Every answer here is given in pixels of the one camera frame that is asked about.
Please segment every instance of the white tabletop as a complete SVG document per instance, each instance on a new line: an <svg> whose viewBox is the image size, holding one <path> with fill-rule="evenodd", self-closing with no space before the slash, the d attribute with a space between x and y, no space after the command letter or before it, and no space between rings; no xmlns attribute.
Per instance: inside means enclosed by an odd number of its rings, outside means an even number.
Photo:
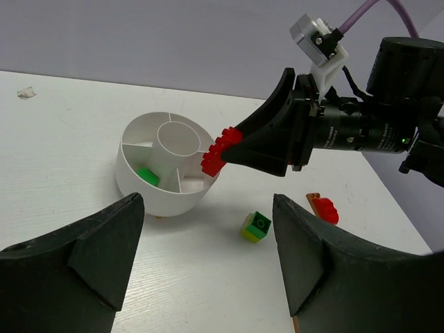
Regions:
<svg viewBox="0 0 444 333"><path fill-rule="evenodd" d="M17 96L30 86L36 96ZM216 137L261 103L1 72L0 248L119 200L114 161L135 117L178 113ZM113 332L293 332L273 229L258 244L239 229L256 210L271 217L274 193L310 210L305 194L314 191L334 202L340 228L397 250L430 251L360 153L315 150L309 166L285 178L227 165L192 211L146 217Z"/></svg>

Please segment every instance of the red toy piece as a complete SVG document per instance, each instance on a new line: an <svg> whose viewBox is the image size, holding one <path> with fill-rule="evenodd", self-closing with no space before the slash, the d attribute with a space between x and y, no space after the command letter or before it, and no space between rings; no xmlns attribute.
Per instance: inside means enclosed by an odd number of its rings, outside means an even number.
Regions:
<svg viewBox="0 0 444 333"><path fill-rule="evenodd" d="M242 133L234 127L226 128L222 131L222 136L216 139L208 152L203 154L203 160L200 163L202 171L207 175L214 177L227 164L221 160L221 154L224 150L238 144L242 140Z"/></svg>
<svg viewBox="0 0 444 333"><path fill-rule="evenodd" d="M308 193L307 199L310 202L314 214L320 219L330 224L336 225L339 222L338 211L333 202L328 198L321 198L319 193Z"/></svg>

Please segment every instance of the purple cable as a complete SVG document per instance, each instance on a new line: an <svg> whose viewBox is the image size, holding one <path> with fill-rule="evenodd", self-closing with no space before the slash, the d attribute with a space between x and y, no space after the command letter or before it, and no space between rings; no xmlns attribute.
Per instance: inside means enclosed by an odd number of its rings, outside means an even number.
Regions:
<svg viewBox="0 0 444 333"><path fill-rule="evenodd" d="M364 2L362 4L361 7L359 7L357 9L356 12L354 12L352 14L352 16L350 16L347 21L345 21L342 26L339 27L339 31L342 32L343 35L345 35L345 33L347 31L350 30L350 28L357 22L358 19L361 18L362 15L364 15L367 10L369 10L370 8L372 8L372 6L377 3L379 0L367 0L366 2Z"/></svg>
<svg viewBox="0 0 444 333"><path fill-rule="evenodd" d="M398 12L401 16L402 21L404 22L407 30L409 31L410 36L414 38L419 38L418 31L415 28L415 24L411 20L411 17L405 7L402 5L400 0L387 0L389 4Z"/></svg>
<svg viewBox="0 0 444 333"><path fill-rule="evenodd" d="M347 31L350 30L350 28L357 22L358 19L364 15L367 10L372 8L372 6L377 3L379 0L367 0L362 4L361 7L357 9L356 12L350 16L347 21L345 21L342 26L339 27L339 31L342 32L342 34L345 34ZM410 36L412 37L419 37L419 34L415 28L415 25L413 24L413 21L411 20L409 13L406 11L405 7L400 3L400 0L387 0L389 4L395 10L398 12L399 16L401 16L402 21L404 22L405 26L407 27L407 30L409 31Z"/></svg>

